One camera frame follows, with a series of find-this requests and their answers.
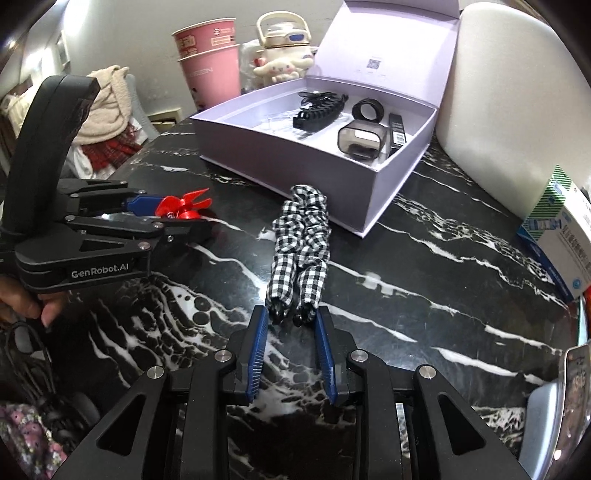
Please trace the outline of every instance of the red plaid fabric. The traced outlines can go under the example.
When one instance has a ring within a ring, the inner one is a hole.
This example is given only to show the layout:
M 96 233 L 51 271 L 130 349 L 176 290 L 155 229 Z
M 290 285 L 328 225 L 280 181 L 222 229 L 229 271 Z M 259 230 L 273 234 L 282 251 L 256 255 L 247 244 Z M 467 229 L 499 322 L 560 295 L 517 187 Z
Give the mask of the red plaid fabric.
M 111 140 L 82 145 L 82 151 L 90 160 L 92 170 L 100 171 L 109 165 L 119 168 L 129 157 L 139 152 L 142 147 L 135 143 L 135 133 L 135 128 L 129 124 L 122 133 Z

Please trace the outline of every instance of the clothing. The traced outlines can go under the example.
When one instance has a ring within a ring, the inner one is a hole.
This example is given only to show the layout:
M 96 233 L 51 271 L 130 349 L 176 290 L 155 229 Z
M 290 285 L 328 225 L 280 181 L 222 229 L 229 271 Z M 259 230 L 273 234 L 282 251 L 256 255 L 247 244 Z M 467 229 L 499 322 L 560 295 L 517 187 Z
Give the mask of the clothing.
M 125 82 L 128 70 L 113 65 L 88 75 L 99 81 L 100 92 L 73 141 L 74 145 L 105 142 L 125 131 L 131 118 L 131 97 Z
M 148 135 L 146 135 L 139 122 L 134 117 L 131 117 L 129 123 L 135 130 L 135 143 L 138 145 L 145 143 L 148 139 Z M 106 180 L 113 175 L 116 170 L 111 164 L 108 164 L 103 169 L 95 170 L 81 145 L 72 145 L 70 147 L 70 151 L 66 157 L 66 163 L 80 179 Z
M 291 188 L 291 200 L 272 223 L 276 235 L 267 306 L 280 322 L 297 301 L 294 322 L 310 323 L 316 315 L 326 279 L 329 220 L 326 196 L 309 185 Z
M 31 480 L 50 479 L 67 458 L 29 405 L 0 404 L 0 438 Z
M 93 171 L 101 171 L 109 165 L 119 168 L 125 161 L 140 151 L 141 145 L 135 143 L 135 129 L 127 128 L 111 140 L 83 145 L 82 151 L 90 160 Z
M 7 103 L 3 113 L 8 117 L 14 130 L 15 137 L 21 133 L 22 124 L 25 121 L 29 107 L 31 106 L 40 85 L 34 85 L 20 96 L 6 95 L 4 102 Z

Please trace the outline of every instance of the lavender box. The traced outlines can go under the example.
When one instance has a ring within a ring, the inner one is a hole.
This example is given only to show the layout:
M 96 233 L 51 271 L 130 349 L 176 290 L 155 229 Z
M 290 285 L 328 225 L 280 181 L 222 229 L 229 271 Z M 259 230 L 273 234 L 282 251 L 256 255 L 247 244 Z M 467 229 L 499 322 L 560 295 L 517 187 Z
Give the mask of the lavender box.
M 458 17 L 457 0 L 346 1 L 305 78 L 192 117 L 203 158 L 285 196 L 310 184 L 328 196 L 331 220 L 365 236 L 431 141 Z M 313 135 L 282 130 L 304 90 L 349 95 L 341 118 Z M 384 106 L 384 125 L 390 112 L 401 115 L 407 134 L 406 145 L 380 163 L 360 163 L 337 148 L 352 106 L 367 97 Z

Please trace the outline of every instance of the white wall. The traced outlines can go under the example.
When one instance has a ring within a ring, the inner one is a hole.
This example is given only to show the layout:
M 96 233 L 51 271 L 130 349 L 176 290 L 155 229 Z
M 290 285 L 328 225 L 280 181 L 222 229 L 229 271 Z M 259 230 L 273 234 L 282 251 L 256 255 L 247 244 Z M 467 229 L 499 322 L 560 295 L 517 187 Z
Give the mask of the white wall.
M 243 43 L 256 38 L 254 25 L 262 14 L 289 10 L 306 19 L 313 43 L 318 44 L 341 3 L 342 0 L 70 0 L 64 28 L 71 73 L 87 75 L 113 64 L 128 66 L 137 78 L 139 98 L 146 113 L 180 107 L 187 116 L 195 108 L 177 64 L 178 52 L 170 36 L 173 31 L 214 18 L 236 17 L 236 41 Z

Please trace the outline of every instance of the toy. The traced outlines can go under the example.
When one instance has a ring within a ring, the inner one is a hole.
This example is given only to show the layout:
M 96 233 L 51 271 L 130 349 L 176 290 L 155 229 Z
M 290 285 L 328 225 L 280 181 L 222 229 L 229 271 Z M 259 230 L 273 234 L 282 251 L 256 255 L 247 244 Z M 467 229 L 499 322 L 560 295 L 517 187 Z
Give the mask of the toy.
M 265 85 L 295 80 L 303 76 L 302 71 L 309 69 L 314 64 L 313 59 L 289 59 L 281 57 L 271 60 L 262 67 L 256 67 L 253 72 L 263 77 Z
M 211 207 L 212 200 L 204 199 L 196 203 L 194 203 L 194 201 L 208 190 L 209 189 L 203 189 L 197 190 L 196 192 L 186 193 L 183 195 L 182 199 L 173 196 L 164 197 L 154 211 L 154 215 L 166 218 L 201 218 L 196 210 Z
M 272 18 L 293 20 L 272 25 L 263 34 L 261 24 Z M 257 59 L 254 73 L 265 77 L 265 85 L 302 78 L 314 65 L 314 47 L 310 47 L 310 29 L 306 21 L 292 12 L 277 11 L 261 16 L 256 22 L 256 32 L 263 50 Z M 287 68 L 289 73 L 272 74 L 272 68 Z

